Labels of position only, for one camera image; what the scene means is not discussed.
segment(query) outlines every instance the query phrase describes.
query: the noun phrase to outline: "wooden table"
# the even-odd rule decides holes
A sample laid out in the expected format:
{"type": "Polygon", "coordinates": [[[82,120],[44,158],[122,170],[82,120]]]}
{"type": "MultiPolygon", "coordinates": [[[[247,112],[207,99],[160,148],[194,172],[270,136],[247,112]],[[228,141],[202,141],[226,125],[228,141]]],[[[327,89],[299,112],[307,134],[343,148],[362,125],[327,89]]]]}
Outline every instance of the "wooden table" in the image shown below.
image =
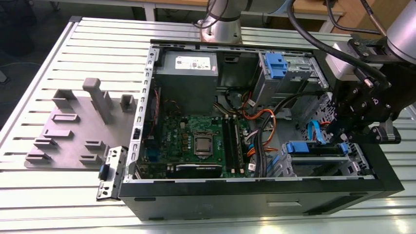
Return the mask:
{"type": "MultiPolygon", "coordinates": [[[[146,11],[147,21],[156,21],[156,9],[175,9],[175,10],[191,10],[206,11],[208,0],[59,0],[62,2],[74,3],[91,3],[103,5],[119,5],[143,7],[146,11]]],[[[327,6],[323,5],[323,0],[296,0],[295,2],[295,15],[300,19],[323,20],[326,21],[320,32],[330,33],[334,29],[334,25],[328,18],[327,6]]],[[[263,14],[258,12],[243,12],[248,15],[264,15],[271,17],[287,17],[287,13],[283,14],[263,14]]],[[[346,10],[336,3],[334,7],[334,14],[336,20],[346,14],[346,10]]]]}

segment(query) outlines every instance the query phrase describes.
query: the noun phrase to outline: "gray fixture plate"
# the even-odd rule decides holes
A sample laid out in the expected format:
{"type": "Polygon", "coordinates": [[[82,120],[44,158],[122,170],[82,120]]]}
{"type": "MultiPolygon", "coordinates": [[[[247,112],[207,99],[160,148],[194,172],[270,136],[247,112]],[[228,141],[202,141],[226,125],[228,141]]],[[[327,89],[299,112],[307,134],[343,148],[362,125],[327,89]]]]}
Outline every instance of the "gray fixture plate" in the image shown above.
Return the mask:
{"type": "Polygon", "coordinates": [[[58,143],[58,147],[46,146],[43,149],[34,147],[28,156],[44,152],[51,159],[39,160],[36,163],[26,161],[27,168],[98,170],[102,162],[106,161],[107,150],[120,145],[130,145],[135,110],[123,112],[120,98],[112,98],[111,114],[115,121],[112,124],[106,125],[91,101],[90,97],[76,97],[76,99],[68,100],[72,109],[55,107],[39,138],[52,138],[58,143]],[[79,120],[54,121],[52,118],[58,115],[62,116],[62,114],[78,114],[79,120]],[[56,130],[71,130],[72,136],[44,136],[47,130],[52,134],[56,130]],[[86,144],[88,145],[87,141],[98,143],[102,141],[106,146],[96,147],[96,150],[95,147],[88,147],[91,149],[88,150],[86,147],[86,144]]]}

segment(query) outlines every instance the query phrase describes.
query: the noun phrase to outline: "slotted metal table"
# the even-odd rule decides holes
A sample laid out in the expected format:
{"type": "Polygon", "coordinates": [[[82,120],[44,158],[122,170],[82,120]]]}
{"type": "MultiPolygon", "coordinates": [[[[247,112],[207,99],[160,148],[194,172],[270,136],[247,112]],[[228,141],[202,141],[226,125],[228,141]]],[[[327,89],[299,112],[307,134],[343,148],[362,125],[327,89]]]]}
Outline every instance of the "slotted metal table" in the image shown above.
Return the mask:
{"type": "MultiPolygon", "coordinates": [[[[347,35],[315,34],[327,44],[347,35]]],[[[403,142],[383,150],[406,191],[332,215],[142,222],[123,202],[96,202],[98,172],[34,170],[26,154],[55,107],[56,89],[78,96],[86,78],[102,79],[112,97],[142,97],[150,40],[199,41],[190,24],[83,18],[70,22],[0,132],[0,231],[139,233],[416,233],[415,109],[395,122],[403,142]]],[[[312,48],[294,31],[243,29],[243,43],[312,48]]]]}

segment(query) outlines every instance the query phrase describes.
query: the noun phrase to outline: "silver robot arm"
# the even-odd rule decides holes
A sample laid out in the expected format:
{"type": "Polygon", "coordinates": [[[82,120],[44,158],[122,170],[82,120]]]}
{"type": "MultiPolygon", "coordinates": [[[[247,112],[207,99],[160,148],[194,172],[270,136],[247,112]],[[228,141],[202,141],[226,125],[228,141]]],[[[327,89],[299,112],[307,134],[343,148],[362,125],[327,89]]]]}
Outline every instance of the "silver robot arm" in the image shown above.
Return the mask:
{"type": "Polygon", "coordinates": [[[242,42],[242,11],[275,13],[286,9],[287,0],[211,0],[207,17],[196,26],[202,29],[202,39],[218,43],[242,42]]]}

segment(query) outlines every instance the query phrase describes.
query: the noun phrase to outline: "metal bracket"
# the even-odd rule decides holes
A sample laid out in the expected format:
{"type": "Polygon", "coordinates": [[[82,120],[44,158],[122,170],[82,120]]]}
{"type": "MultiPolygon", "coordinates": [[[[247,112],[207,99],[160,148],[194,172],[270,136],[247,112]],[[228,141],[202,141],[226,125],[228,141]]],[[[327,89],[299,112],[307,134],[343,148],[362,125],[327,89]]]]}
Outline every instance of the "metal bracket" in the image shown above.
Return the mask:
{"type": "Polygon", "coordinates": [[[384,129],[386,134],[388,136],[388,141],[395,140],[396,136],[395,136],[395,131],[394,131],[394,125],[392,125],[391,118],[386,122],[380,123],[379,127],[384,129]]]}
{"type": "Polygon", "coordinates": [[[123,172],[128,149],[123,146],[111,148],[107,154],[106,164],[100,168],[99,179],[100,186],[98,192],[98,201],[119,199],[119,190],[123,181],[123,172]]]}
{"type": "Polygon", "coordinates": [[[372,127],[367,134],[346,134],[348,141],[352,143],[399,144],[402,142],[402,136],[396,127],[388,126],[386,129],[384,125],[386,123],[380,123],[380,126],[372,127]]]}

